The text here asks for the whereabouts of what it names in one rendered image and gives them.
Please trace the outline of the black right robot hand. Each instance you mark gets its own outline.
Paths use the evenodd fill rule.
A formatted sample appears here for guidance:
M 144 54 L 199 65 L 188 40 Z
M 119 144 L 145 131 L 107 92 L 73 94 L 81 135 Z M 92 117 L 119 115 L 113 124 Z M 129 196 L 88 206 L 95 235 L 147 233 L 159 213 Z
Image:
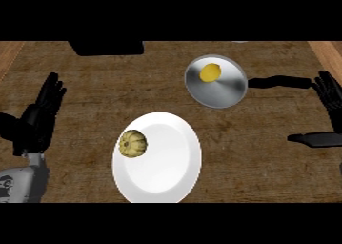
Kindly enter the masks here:
M 312 89 L 325 107 L 331 132 L 290 134 L 287 140 L 309 148 L 342 147 L 342 87 L 327 71 L 319 71 Z

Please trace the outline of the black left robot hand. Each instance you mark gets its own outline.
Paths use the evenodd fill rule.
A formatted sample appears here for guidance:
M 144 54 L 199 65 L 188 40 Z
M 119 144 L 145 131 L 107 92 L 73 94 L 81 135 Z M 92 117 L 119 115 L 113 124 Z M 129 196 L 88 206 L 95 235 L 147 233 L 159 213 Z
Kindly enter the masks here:
M 13 142 L 13 156 L 45 151 L 64 92 L 57 74 L 51 72 L 35 102 L 26 106 L 20 118 L 0 112 L 0 137 Z

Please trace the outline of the pale yellow lemon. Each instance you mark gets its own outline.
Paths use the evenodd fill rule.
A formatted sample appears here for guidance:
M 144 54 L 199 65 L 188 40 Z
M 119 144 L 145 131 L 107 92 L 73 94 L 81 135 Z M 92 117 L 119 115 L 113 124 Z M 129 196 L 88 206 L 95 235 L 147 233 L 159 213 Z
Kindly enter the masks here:
M 147 147 L 144 135 L 137 130 L 128 130 L 122 133 L 117 141 L 119 153 L 129 158 L 143 155 Z

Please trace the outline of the white oval plate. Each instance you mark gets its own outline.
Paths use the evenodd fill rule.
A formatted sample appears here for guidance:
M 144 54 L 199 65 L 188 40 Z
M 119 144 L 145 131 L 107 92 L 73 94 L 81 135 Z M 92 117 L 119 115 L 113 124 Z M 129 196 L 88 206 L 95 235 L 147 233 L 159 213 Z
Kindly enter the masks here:
M 125 127 L 138 131 L 147 147 L 134 158 L 112 150 L 112 177 L 132 203 L 176 203 L 191 191 L 201 168 L 201 146 L 188 123 L 168 112 L 150 112 Z

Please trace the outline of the black box appliance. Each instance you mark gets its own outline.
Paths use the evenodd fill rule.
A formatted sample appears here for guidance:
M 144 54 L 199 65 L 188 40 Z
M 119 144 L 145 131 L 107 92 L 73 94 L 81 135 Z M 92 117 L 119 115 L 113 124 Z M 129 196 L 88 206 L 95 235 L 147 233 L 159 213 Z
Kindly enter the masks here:
M 141 41 L 70 41 L 69 45 L 78 56 L 143 54 Z

